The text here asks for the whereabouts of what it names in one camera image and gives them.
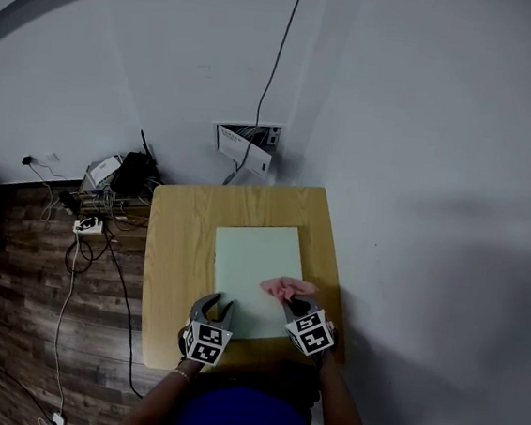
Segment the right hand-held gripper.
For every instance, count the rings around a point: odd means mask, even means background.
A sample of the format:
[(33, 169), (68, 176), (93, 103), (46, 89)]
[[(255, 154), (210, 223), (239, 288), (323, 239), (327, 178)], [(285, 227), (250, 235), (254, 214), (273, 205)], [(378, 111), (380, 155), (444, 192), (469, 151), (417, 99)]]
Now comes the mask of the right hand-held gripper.
[[(312, 296), (294, 296), (282, 306), (287, 335), (301, 353), (313, 356), (333, 346), (333, 325)], [(300, 317), (301, 312), (308, 314)]]

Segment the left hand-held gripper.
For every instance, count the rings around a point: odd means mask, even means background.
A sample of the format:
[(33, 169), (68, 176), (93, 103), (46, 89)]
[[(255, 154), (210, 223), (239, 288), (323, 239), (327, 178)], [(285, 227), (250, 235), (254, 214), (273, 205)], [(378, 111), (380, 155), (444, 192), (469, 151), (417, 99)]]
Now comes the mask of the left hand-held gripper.
[(232, 338), (230, 324), (235, 310), (232, 300), (217, 306), (216, 318), (209, 324), (207, 313), (219, 302), (221, 294), (203, 296), (193, 303), (190, 321), (178, 332), (179, 351), (183, 358), (207, 366), (217, 366)]

